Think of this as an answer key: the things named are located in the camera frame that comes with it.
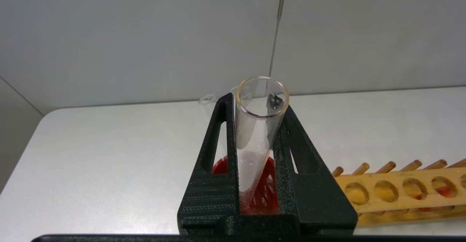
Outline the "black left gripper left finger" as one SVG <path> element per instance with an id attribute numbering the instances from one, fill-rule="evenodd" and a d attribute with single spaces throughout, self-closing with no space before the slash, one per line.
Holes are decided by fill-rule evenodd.
<path id="1" fill-rule="evenodd" d="M 239 213 L 238 163 L 233 95 L 215 104 L 195 166 L 177 213 L 178 222 L 216 222 Z M 220 128 L 226 124 L 227 172 L 213 174 Z"/>

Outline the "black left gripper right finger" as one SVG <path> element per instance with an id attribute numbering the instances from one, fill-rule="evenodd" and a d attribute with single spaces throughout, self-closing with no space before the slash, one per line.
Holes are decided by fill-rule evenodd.
<path id="1" fill-rule="evenodd" d="M 273 143 L 276 222 L 356 222 L 357 213 L 289 106 Z"/>

